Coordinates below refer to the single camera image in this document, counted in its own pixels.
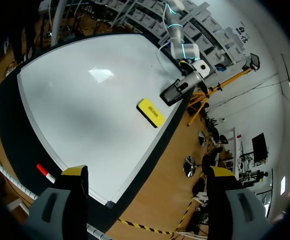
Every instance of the white table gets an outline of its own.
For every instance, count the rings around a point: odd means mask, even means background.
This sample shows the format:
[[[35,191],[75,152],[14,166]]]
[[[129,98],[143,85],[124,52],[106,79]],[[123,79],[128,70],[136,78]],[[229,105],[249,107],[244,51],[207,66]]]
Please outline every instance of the white table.
[[[120,199],[178,108],[160,93],[181,72],[160,53],[162,67],[157,51],[138,34],[93,37],[40,56],[17,76],[45,150],[61,170],[87,165],[89,195],[103,205]],[[165,116],[162,127],[136,109],[144,98]]]

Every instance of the yellow tripod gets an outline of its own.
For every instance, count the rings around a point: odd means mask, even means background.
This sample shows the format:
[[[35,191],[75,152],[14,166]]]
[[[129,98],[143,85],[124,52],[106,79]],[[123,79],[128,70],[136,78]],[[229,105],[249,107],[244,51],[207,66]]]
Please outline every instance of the yellow tripod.
[[[210,96],[212,96],[213,94],[215,94],[218,91],[223,90],[224,87],[226,87],[227,85],[231,84],[232,82],[234,82],[236,79],[239,79],[241,76],[248,74],[250,71],[255,70],[257,71],[258,69],[260,69],[260,59],[257,55],[255,54],[250,54],[250,66],[244,66],[242,69],[243,71],[236,74],[235,76],[231,77],[230,79],[222,82],[221,84],[218,84],[215,87],[210,87],[208,90],[208,94],[205,94],[204,92],[201,91],[196,91],[193,93],[193,97],[190,99],[189,108],[192,108],[196,111],[196,113],[194,114],[194,116],[189,120],[189,123],[187,124],[187,126],[191,125],[192,122],[196,119],[196,117],[198,116],[198,114],[200,113],[200,111],[203,109],[204,105],[207,103],[207,101],[209,100]],[[199,109],[196,109],[193,107],[194,104],[198,103],[198,102],[202,102]]]

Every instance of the yellow eraser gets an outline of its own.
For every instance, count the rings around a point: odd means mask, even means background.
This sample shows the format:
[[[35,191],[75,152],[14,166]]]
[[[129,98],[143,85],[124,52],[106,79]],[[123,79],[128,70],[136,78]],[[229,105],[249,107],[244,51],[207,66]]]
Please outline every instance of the yellow eraser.
[[[143,99],[136,107],[138,111],[153,125],[154,128],[160,127],[165,122],[165,117],[154,104],[148,99]]]

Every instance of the desk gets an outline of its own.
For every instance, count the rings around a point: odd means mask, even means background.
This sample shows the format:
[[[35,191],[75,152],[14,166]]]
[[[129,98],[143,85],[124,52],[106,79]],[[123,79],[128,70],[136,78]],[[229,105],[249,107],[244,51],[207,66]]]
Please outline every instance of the desk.
[[[157,48],[138,34],[94,37],[57,48],[17,76],[20,96],[40,142],[63,171],[88,166],[89,195],[116,203],[174,114],[160,98],[172,83]],[[170,73],[180,71],[162,56]],[[149,98],[166,117],[154,128],[137,111]]]
[[[15,69],[0,85],[0,138],[20,182],[39,195],[51,183],[37,163],[56,178],[86,164],[88,223],[106,232],[151,174],[191,96],[172,107],[160,99],[174,79],[157,50],[140,34],[96,36]],[[181,75],[160,58],[175,79]],[[166,117],[162,127],[136,110],[143,98]]]

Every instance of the cable tube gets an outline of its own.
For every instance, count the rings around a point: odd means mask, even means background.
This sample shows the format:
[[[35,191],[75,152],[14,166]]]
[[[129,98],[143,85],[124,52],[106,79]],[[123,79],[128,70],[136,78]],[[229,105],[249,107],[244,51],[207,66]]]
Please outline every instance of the cable tube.
[[[26,188],[24,185],[20,183],[17,179],[15,179],[12,175],[10,175],[4,167],[0,164],[0,172],[16,187],[18,187],[22,192],[24,192],[27,196],[29,196],[31,199],[36,200],[38,196],[30,191],[28,188]]]
[[[24,187],[20,181],[15,179],[11,174],[9,174],[4,167],[0,163],[0,172],[12,183],[14,184],[17,188],[19,188],[23,193],[25,193],[27,196],[29,196],[31,199],[36,200],[38,196],[30,191],[28,188]],[[113,240],[109,236],[105,235],[103,232],[99,231],[92,225],[89,225],[88,223],[86,224],[86,231],[94,236],[95,238],[99,240]]]

